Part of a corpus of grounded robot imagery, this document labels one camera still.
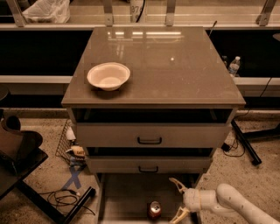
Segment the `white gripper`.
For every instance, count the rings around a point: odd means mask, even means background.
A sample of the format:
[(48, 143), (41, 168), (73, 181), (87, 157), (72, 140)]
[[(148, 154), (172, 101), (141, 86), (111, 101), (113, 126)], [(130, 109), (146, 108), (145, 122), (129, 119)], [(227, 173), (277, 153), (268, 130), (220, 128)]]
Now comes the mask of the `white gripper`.
[(178, 208), (169, 224), (179, 224), (190, 212), (212, 211), (218, 204), (215, 190), (187, 189), (179, 180), (175, 178), (169, 178), (169, 180), (178, 188), (180, 193), (183, 193), (183, 202), (186, 206)]

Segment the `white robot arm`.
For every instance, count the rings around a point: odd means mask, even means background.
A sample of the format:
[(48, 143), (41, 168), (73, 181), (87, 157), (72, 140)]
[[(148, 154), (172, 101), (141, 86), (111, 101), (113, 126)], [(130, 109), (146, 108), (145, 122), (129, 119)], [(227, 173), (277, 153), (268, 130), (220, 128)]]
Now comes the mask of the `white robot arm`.
[(169, 180), (182, 194), (184, 204), (178, 208), (170, 221), (171, 224), (179, 224), (188, 214), (202, 210), (221, 216), (239, 214), (249, 224), (280, 224), (278, 220), (252, 204), (229, 184), (219, 184), (215, 190), (200, 190), (187, 188), (175, 178), (169, 178)]

